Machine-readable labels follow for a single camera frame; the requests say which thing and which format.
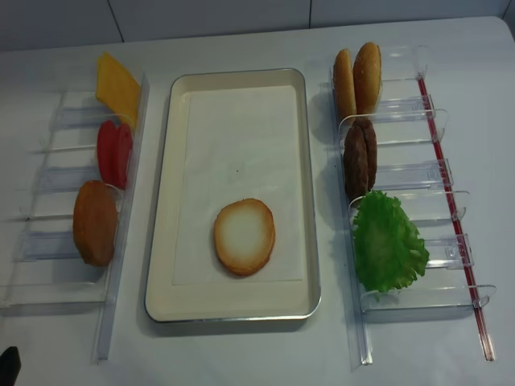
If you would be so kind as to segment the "brown meat patty left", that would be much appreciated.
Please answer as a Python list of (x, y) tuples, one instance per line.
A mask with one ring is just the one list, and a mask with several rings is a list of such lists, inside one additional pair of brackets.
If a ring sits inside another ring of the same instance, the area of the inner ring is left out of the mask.
[(368, 191), (369, 173), (365, 140), (361, 128), (353, 125), (344, 141), (345, 186), (350, 200)]

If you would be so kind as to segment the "brown meat patty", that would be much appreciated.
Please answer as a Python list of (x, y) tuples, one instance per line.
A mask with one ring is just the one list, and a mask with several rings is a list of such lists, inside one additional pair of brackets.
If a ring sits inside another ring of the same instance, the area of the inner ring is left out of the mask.
[(353, 125), (344, 141), (345, 186), (350, 200), (368, 191), (369, 173), (365, 140), (361, 128)]
[(377, 137), (373, 123), (368, 118), (361, 118), (360, 127), (365, 140), (368, 161), (368, 190), (372, 190), (377, 173)]

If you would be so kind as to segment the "brown meat patty right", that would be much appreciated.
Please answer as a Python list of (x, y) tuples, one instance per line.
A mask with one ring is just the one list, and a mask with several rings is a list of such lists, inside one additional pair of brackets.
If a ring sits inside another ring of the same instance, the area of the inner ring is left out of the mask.
[(365, 140), (368, 161), (368, 190), (372, 190), (377, 173), (377, 137), (373, 123), (368, 118), (361, 118), (360, 127)]

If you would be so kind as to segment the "green lettuce leaf in rack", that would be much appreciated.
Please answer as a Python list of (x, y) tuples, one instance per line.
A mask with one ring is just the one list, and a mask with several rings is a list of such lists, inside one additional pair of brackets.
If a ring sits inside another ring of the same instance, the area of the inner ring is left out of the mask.
[(368, 192), (353, 221), (356, 275), (368, 291), (407, 288), (425, 275), (430, 253), (401, 201)]

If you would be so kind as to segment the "red tomato slice right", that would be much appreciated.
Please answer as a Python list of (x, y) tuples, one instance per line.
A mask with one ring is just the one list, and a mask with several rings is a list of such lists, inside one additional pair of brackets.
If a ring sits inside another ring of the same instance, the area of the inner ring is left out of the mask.
[(127, 169), (130, 154), (133, 148), (133, 139), (130, 127), (122, 124), (117, 129), (117, 140), (114, 149), (115, 186), (125, 190), (127, 184)]

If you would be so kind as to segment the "red tomato slice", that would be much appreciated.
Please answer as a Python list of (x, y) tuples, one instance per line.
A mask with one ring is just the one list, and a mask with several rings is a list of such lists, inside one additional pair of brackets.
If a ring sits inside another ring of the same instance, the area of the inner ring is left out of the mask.
[(102, 180), (117, 186), (118, 177), (117, 126), (111, 121), (101, 124), (97, 135), (97, 161)]
[(133, 148), (133, 139), (130, 127), (122, 124), (117, 129), (117, 140), (114, 149), (115, 186), (125, 190), (127, 184), (127, 169), (130, 154)]

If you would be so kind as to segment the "red tomato slice left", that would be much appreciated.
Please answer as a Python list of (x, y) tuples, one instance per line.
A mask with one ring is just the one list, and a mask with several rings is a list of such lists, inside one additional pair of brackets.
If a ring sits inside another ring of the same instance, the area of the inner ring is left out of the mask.
[(97, 135), (97, 161), (102, 180), (117, 186), (118, 177), (117, 126), (111, 121), (101, 124)]

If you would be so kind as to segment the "yellow cheese slice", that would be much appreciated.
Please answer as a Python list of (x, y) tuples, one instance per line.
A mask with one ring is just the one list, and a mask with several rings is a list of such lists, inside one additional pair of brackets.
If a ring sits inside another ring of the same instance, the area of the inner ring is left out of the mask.
[(96, 98), (136, 130), (140, 84), (113, 56), (104, 51), (97, 61)]

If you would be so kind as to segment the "toasted bun bottom slice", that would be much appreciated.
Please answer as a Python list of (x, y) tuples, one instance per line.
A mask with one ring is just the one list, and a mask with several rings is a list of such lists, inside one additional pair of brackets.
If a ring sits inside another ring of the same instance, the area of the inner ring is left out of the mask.
[(275, 244), (274, 217), (258, 199), (243, 199), (223, 207), (214, 223), (218, 261), (237, 276), (247, 277), (270, 260)]

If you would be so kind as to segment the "white paper tray liner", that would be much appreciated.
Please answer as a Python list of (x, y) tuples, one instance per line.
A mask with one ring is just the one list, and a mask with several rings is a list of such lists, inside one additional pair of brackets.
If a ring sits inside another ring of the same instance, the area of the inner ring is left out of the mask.
[(212, 230), (223, 207), (247, 198), (266, 204), (276, 231), (270, 261), (249, 281), (302, 277), (305, 237), (296, 97), (291, 86), (192, 94), (174, 284), (234, 280), (216, 258)]

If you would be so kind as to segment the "cream metal tray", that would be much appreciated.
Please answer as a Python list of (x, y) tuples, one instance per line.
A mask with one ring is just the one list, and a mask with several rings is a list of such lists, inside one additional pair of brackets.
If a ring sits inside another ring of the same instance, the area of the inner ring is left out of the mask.
[[(293, 69), (185, 75), (171, 87), (145, 308), (156, 322), (305, 319), (320, 301), (303, 75)], [(217, 259), (222, 208), (258, 199), (275, 245), (257, 273)]]

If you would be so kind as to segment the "sesame bun slice left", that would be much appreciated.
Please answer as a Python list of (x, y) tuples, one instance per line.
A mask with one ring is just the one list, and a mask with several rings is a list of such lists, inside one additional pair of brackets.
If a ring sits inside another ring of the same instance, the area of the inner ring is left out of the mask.
[(356, 98), (350, 51), (342, 49), (333, 65), (333, 87), (340, 121), (356, 114)]

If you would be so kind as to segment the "sesame bun slice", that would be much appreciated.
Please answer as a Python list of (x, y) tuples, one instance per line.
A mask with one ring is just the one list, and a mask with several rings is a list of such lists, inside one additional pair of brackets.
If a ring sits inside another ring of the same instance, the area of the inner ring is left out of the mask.
[(333, 65), (333, 87), (340, 121), (356, 114), (356, 98), (350, 51), (342, 49)]
[(365, 43), (353, 65), (356, 112), (373, 113), (381, 93), (381, 51), (374, 42)]

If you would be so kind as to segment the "clear acrylic right rack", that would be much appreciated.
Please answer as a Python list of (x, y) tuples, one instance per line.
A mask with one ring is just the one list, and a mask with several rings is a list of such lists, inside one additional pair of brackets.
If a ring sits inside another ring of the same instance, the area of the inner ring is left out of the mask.
[[(330, 129), (335, 176), (334, 193), (339, 202), (334, 215), (336, 235), (342, 245), (335, 250), (339, 263), (345, 322), (353, 366), (373, 361), (370, 328), (374, 324), (429, 322), (471, 318), (474, 308), (464, 274), (464, 266), (474, 267), (475, 260), (468, 234), (456, 235), (451, 221), (444, 187), (455, 192), (458, 217), (468, 211), (470, 195), (454, 185), (451, 166), (435, 155), (427, 118), (434, 114), (443, 150), (448, 114), (437, 107), (425, 109), (418, 87), (418, 76), (426, 84), (427, 49), (424, 46), (393, 46), (381, 49), (381, 93), (373, 113), (365, 114), (377, 136), (377, 174), (375, 188), (401, 201), (402, 209), (418, 228), (430, 253), (425, 275), (407, 288), (386, 293), (368, 291), (356, 275), (353, 221), (359, 210), (360, 196), (350, 200), (345, 191), (344, 141), (356, 116), (340, 121), (333, 82), (322, 85), (331, 106)], [(480, 284), (480, 305), (484, 308), (496, 292), (494, 285)], [(477, 325), (475, 336), (479, 339)]]

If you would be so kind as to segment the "clear acrylic rack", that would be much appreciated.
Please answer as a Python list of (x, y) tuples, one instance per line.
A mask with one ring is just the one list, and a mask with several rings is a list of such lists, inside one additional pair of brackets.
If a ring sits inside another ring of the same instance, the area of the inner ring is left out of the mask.
[(128, 186), (113, 189), (114, 257), (83, 262), (72, 237), (80, 187), (97, 180), (97, 134), (121, 118), (95, 97), (95, 72), (79, 69), (26, 89), (1, 114), (1, 315), (93, 312), (93, 362), (109, 357), (150, 85), (142, 79)]
[[(470, 195), (454, 185), (451, 166), (435, 155), (427, 118), (434, 114), (443, 150), (448, 114), (437, 107), (425, 109), (418, 87), (418, 76), (426, 84), (427, 49), (424, 46), (393, 46), (381, 49), (381, 93), (373, 113), (365, 114), (377, 136), (377, 174), (375, 188), (401, 201), (402, 209), (418, 228), (430, 253), (425, 275), (407, 288), (386, 293), (368, 291), (356, 275), (353, 221), (359, 210), (360, 196), (350, 200), (345, 191), (344, 141), (356, 116), (340, 121), (333, 82), (322, 85), (331, 106), (330, 129), (335, 176), (334, 193), (339, 202), (334, 215), (336, 235), (342, 245), (335, 250), (339, 263), (345, 322), (353, 366), (373, 361), (370, 328), (374, 324), (429, 322), (471, 318), (474, 308), (464, 274), (464, 266), (474, 267), (475, 260), (468, 234), (456, 235), (451, 221), (444, 187), (455, 192), (458, 217), (468, 211)], [(484, 308), (496, 292), (494, 285), (480, 284), (480, 305)], [(475, 336), (479, 339), (477, 325)]]

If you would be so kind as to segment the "sesame bun slice right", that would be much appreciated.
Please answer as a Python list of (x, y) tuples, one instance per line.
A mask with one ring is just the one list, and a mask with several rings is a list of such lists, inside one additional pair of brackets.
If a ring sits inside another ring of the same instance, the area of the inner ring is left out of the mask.
[(374, 42), (365, 43), (353, 65), (356, 112), (373, 113), (381, 93), (381, 51)]

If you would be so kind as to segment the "brown bun on left rack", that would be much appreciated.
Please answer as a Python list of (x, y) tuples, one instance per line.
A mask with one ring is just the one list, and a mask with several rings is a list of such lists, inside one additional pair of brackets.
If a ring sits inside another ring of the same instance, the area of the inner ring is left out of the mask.
[(73, 241), (86, 264), (106, 267), (113, 259), (117, 228), (116, 202), (99, 180), (86, 181), (73, 212)]

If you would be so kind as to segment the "clear acrylic left rack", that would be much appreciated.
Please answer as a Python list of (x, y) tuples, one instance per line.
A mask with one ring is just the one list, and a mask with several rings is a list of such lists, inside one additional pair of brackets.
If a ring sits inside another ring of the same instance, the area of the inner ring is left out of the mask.
[(80, 187), (97, 180), (97, 134), (121, 118), (95, 97), (95, 72), (79, 69), (26, 89), (1, 114), (1, 315), (93, 312), (93, 362), (109, 357), (150, 85), (142, 79), (128, 186), (113, 189), (114, 257), (83, 262), (72, 237)]

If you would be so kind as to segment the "black object at corner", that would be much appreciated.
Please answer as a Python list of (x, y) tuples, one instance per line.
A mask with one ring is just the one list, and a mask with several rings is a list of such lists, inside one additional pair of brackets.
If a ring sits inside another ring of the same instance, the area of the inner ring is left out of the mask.
[(21, 359), (17, 347), (8, 347), (0, 359), (1, 376), (17, 376), (21, 369)]

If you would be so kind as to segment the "red rack rail strip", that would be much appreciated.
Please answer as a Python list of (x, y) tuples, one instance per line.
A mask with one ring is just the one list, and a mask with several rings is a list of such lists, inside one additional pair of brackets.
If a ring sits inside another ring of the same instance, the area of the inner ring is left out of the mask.
[[(424, 106), (425, 109), (433, 110), (433, 104), (429, 95), (429, 92), (427, 91), (424, 76), (419, 75), (418, 76), (418, 87), (421, 95), (423, 96), (425, 102)], [(434, 114), (430, 113), (428, 118), (428, 125), (431, 133), (431, 137), (433, 138), (433, 146), (435, 149), (435, 155), (436, 158), (439, 161), (445, 162), (445, 158), (443, 155), (442, 147), (440, 144), (440, 139), (438, 137), (438, 130), (436, 128), (435, 124), (435, 118)], [(454, 231), (456, 235), (463, 235), (464, 231), (462, 228), (461, 220), (458, 217), (458, 207), (455, 202), (455, 192), (452, 190), (451, 185), (447, 185), (444, 187), (444, 190), (446, 192), (447, 196), (447, 204), (449, 207), (449, 211), (451, 213), (451, 221), (454, 227)], [(479, 293), (479, 287), (476, 284), (476, 279), (474, 276), (473, 268), (469, 266), (464, 266), (463, 268), (464, 274), (466, 277), (467, 285), (468, 285), (468, 291), (470, 294), (470, 298), (472, 300), (473, 308), (474, 308), (474, 315), (476, 318), (476, 325), (478, 329), (478, 335), (480, 338), (480, 345), (482, 347), (484, 358), (486, 361), (492, 362), (496, 359), (494, 347), (492, 345), (492, 340), (490, 337), (490, 334), (488, 332), (488, 327), (486, 324), (486, 320), (483, 313), (483, 306), (480, 305), (480, 293)]]

